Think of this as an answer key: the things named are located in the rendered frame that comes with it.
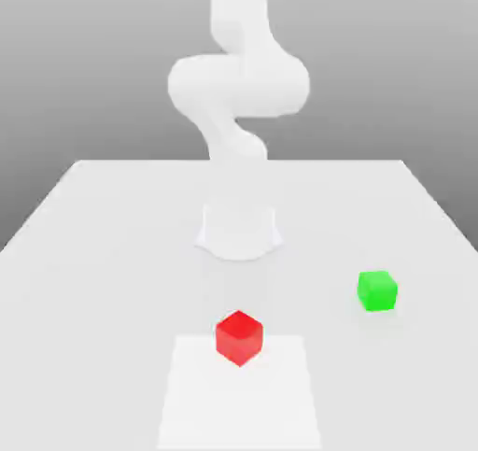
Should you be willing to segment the small red cube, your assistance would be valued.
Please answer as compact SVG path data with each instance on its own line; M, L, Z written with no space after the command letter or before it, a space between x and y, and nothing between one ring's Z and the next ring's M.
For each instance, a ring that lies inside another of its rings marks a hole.
M263 326L255 318L237 310L216 326L217 352L241 367L262 350Z

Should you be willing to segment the small green cube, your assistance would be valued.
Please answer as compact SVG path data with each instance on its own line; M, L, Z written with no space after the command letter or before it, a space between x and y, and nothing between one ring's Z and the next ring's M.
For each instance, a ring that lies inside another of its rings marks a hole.
M387 311L395 307L398 285L388 271L365 271L358 274L357 293L366 311Z

